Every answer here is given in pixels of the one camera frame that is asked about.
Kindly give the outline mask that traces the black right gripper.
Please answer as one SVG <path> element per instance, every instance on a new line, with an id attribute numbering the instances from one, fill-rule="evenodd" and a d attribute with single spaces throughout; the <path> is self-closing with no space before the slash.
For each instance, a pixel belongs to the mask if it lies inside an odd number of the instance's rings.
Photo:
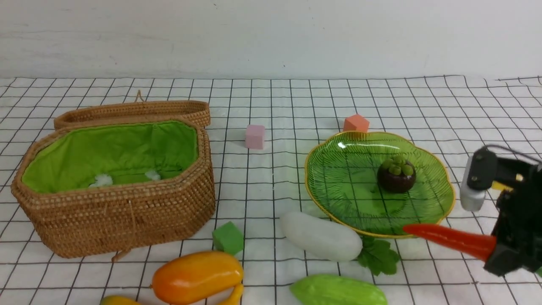
<path id="1" fill-rule="evenodd" d="M 541 271 L 541 164 L 521 171 L 500 169 L 493 179 L 511 187 L 496 202 L 499 216 L 491 236 L 496 246 L 484 269 L 502 277 L 519 269 Z"/>

